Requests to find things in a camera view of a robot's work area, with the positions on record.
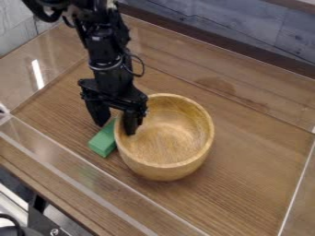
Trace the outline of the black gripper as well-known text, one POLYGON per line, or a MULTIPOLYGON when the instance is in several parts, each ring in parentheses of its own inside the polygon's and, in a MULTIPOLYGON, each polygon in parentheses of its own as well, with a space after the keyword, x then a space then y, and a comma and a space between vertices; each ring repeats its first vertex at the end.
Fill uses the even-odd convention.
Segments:
POLYGON ((78 82, 91 118, 98 126, 104 126, 111 118, 110 109, 124 111, 124 130, 132 136, 148 108, 148 96, 134 85, 134 78, 142 77, 143 73, 136 74, 131 65, 108 68, 92 66, 91 69, 94 78, 78 82))

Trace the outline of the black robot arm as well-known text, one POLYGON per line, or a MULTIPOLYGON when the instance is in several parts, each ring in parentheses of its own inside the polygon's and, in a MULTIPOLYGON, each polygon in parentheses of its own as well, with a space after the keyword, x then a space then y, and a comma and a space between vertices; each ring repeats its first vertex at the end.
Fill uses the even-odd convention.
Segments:
POLYGON ((104 125, 114 109, 123 111, 124 131, 131 136, 147 115, 148 96, 136 88, 142 77, 134 71, 128 49, 130 29, 119 13, 118 0, 22 0, 44 22, 64 21, 76 30, 88 52, 92 78, 82 78, 82 99, 96 125, 104 125))

